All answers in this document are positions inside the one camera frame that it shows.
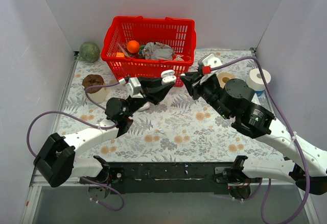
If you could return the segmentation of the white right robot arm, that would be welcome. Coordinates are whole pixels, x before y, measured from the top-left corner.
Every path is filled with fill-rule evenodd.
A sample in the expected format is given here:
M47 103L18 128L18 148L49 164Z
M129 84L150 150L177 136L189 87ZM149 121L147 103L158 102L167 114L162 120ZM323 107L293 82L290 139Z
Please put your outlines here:
M314 195L326 193L326 151L291 133L273 113L252 102L254 90L245 81L231 79L221 88L215 74L187 72L180 76L193 99L203 98L224 119L244 136L265 143L283 155L281 161L236 157L230 168L218 173L218 179L228 183L254 178L271 178L295 184Z

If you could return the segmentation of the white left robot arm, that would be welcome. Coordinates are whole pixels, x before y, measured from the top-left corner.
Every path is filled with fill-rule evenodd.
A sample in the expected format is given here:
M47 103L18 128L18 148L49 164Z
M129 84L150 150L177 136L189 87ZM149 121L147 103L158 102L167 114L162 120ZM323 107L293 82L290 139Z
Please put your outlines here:
M160 103L176 80L175 76L120 79L120 83L126 83L129 96L126 99L110 98L105 108L106 117L97 125L66 136L50 135L36 155L34 166L51 187L58 187L74 177L105 183L110 176L109 164L99 156L87 159L79 156L127 133L133 123L133 113L146 103Z

